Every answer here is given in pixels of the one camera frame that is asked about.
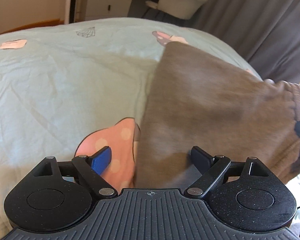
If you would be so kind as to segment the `grey sweatpants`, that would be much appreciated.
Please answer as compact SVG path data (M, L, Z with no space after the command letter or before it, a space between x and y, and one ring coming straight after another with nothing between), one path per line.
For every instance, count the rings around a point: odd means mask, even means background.
M200 174L198 146L234 161L260 159L282 182L300 174L300 85L262 81L192 46L170 42L141 122L138 188L187 188Z

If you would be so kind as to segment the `white fluffy chair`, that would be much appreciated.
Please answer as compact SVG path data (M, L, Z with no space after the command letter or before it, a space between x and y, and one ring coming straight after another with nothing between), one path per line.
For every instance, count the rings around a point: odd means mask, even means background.
M180 20L189 20L197 10L208 0L158 0L158 2L146 1L147 10L142 15L145 18L151 9L171 15Z

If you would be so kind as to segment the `grey drawer cabinet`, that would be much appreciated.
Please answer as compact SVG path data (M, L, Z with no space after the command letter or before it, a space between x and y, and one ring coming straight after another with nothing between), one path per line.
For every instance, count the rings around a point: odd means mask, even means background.
M132 0L76 0L74 21L127 17Z

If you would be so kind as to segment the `light blue patterned bedsheet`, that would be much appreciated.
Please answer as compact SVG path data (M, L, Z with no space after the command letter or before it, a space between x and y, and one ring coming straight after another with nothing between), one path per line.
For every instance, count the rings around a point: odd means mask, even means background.
M260 159L269 176L245 167L205 199L136 187L140 126L170 42L267 80L220 39L167 23L112 18L0 35L0 239L300 239L295 197ZM106 146L101 177L116 197L32 198L45 157Z

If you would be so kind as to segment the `grey curtain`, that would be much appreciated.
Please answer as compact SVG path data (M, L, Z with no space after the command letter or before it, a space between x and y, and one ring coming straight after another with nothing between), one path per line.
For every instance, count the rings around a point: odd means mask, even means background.
M189 27L230 45L263 79L300 82L300 0L208 0Z

